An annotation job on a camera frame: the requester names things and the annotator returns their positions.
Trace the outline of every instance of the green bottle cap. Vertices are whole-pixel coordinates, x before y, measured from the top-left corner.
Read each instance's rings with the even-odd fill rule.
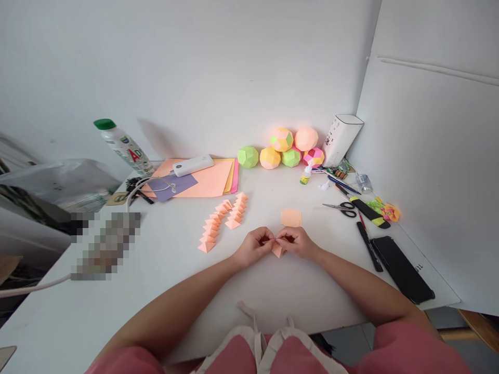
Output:
[[[94,125],[99,130],[109,130],[110,128],[116,127],[116,124],[109,118],[98,119],[94,121]]]

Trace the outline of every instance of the white wall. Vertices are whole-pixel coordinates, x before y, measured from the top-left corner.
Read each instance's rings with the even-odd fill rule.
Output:
[[[381,0],[2,0],[0,131],[33,156],[130,169],[92,121],[152,159],[235,156],[266,131],[354,113]]]
[[[495,315],[498,19],[497,1],[383,0],[357,112],[365,125],[349,152],[375,193],[400,207],[459,306]]]

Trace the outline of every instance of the tissue box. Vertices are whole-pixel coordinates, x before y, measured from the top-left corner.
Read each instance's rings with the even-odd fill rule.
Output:
[[[337,114],[322,145],[324,167],[338,166],[362,128],[360,119],[350,114]]]

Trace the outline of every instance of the multicolored origami ball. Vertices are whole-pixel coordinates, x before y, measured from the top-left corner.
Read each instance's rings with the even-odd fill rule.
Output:
[[[303,127],[295,135],[295,146],[303,152],[310,151],[317,145],[319,135],[311,127]]]
[[[318,167],[322,164],[323,161],[324,152],[322,151],[322,149],[319,149],[317,147],[312,148],[303,156],[303,163],[305,164],[305,166],[311,164],[312,167]]]
[[[295,167],[300,163],[300,160],[301,152],[295,146],[282,153],[282,163],[286,166]]]
[[[260,152],[260,163],[266,169],[274,169],[279,166],[281,155],[271,147],[264,148]]]
[[[258,151],[249,145],[242,147],[238,151],[238,162],[245,168],[252,168],[258,163]]]
[[[284,127],[275,129],[270,135],[270,145],[278,152],[287,151],[293,145],[293,134]]]

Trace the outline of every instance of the phone case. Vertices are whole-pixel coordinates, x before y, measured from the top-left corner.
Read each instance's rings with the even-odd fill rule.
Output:
[[[372,239],[371,244],[400,292],[409,300],[414,304],[420,304],[435,298],[435,293],[421,278],[391,236]]]

